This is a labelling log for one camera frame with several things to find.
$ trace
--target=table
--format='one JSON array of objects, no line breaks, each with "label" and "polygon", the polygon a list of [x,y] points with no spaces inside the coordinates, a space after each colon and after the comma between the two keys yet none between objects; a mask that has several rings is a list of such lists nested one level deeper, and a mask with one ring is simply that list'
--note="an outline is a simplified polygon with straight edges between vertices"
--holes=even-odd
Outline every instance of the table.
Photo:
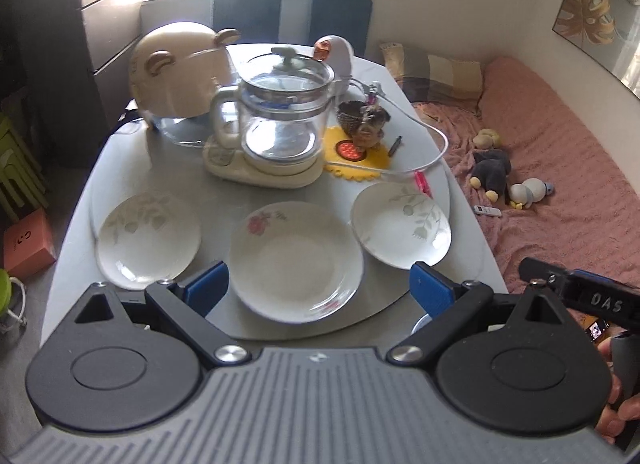
[{"label": "table", "polygon": [[[228,49],[238,64],[268,52],[270,47],[255,44]],[[296,48],[310,52],[308,47]],[[383,66],[357,58],[353,75],[365,82],[380,81],[389,97],[405,111],[413,111]],[[408,129],[407,123],[421,134]],[[437,154],[433,140],[409,119],[392,119],[385,126],[390,137],[399,131],[407,141],[404,162],[409,166],[425,163]],[[441,161],[426,175],[434,198],[449,214],[453,231],[450,251],[437,269],[455,281],[479,279],[496,292],[506,292],[475,215],[449,168]],[[222,181],[204,171],[198,149],[171,144],[145,124],[128,125],[109,139],[78,201],[49,292],[41,342],[86,287],[104,279],[95,263],[95,232],[119,202],[135,193],[147,188],[170,189],[194,206],[203,223],[203,244],[190,267],[197,270],[213,259],[224,259],[233,228],[255,209],[276,201],[306,200],[327,206],[348,221],[351,203],[368,184],[335,179],[328,173],[311,186],[286,192]],[[254,339],[257,344],[277,341],[280,345],[385,348],[405,337],[423,314],[406,294],[407,282],[408,272],[387,267],[366,254],[366,275],[360,289],[343,309],[325,320],[302,326],[270,322],[246,309],[231,291],[207,319],[230,336]]]}]

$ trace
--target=plate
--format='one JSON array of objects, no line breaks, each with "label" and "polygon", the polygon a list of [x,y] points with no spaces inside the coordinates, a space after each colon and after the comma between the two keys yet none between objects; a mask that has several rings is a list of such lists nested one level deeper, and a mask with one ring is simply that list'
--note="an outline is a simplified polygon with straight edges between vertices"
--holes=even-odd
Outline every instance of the plate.
[{"label": "plate", "polygon": [[258,209],[235,230],[227,266],[242,302],[282,323],[309,323],[355,294],[364,261],[347,225],[304,202]]},{"label": "plate", "polygon": [[409,270],[416,261],[435,265],[451,245],[446,215],[413,183],[363,190],[351,208],[351,226],[372,256],[398,269]]},{"label": "plate", "polygon": [[143,290],[178,276],[199,246],[200,224],[190,206],[169,193],[145,192],[109,214],[98,233],[96,258],[111,283]]},{"label": "plate", "polygon": [[418,330],[420,330],[422,327],[427,325],[427,323],[431,323],[431,316],[425,314],[420,319],[418,319],[418,322],[414,325],[414,328],[411,330],[412,335],[418,332]]}]

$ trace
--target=floor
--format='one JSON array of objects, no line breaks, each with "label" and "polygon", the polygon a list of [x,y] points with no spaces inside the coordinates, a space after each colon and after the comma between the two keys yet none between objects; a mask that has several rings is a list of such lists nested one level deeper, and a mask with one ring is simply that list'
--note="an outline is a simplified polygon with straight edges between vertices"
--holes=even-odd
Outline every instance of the floor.
[{"label": "floor", "polygon": [[[50,202],[47,216],[57,252],[88,174],[88,170],[60,167],[46,172],[51,185],[47,193]],[[55,264],[25,281],[27,327],[0,336],[0,453],[4,455],[15,452],[40,429],[24,389],[24,373],[39,348],[54,268]]]}]

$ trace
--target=plaid pillow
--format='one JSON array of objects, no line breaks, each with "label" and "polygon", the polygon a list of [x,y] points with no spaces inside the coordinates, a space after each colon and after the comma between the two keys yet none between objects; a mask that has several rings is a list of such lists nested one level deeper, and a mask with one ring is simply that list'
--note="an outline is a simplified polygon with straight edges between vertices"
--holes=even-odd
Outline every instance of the plaid pillow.
[{"label": "plaid pillow", "polygon": [[454,61],[401,43],[383,43],[385,66],[410,102],[439,102],[480,114],[480,63]]}]

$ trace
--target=kettle base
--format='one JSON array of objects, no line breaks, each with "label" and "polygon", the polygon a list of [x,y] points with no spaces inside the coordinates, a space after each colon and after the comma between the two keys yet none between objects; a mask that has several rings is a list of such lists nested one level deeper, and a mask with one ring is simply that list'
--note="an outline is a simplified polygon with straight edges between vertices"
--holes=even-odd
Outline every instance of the kettle base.
[{"label": "kettle base", "polygon": [[202,149],[205,169],[220,178],[251,186],[278,189],[303,188],[315,182],[324,170],[324,158],[320,155],[308,169],[292,175],[274,175],[258,170],[247,162],[244,152],[227,150],[212,137]]}]

